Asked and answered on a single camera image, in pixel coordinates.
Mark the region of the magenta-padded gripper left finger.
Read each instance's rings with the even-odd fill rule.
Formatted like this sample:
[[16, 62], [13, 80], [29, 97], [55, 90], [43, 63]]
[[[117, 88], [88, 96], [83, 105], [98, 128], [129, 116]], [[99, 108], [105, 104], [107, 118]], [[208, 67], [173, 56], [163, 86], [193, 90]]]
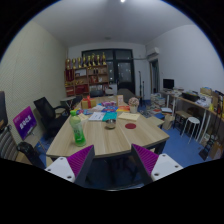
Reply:
[[83, 186], [94, 156], [94, 146], [90, 145], [69, 157], [59, 157], [46, 171]]

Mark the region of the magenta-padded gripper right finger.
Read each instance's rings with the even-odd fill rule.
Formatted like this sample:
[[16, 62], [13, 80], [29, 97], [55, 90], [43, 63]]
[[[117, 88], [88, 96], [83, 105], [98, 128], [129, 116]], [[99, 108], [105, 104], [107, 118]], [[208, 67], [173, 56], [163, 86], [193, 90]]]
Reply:
[[139, 145], [131, 145], [131, 153], [145, 185], [182, 169], [169, 155], [156, 153]]

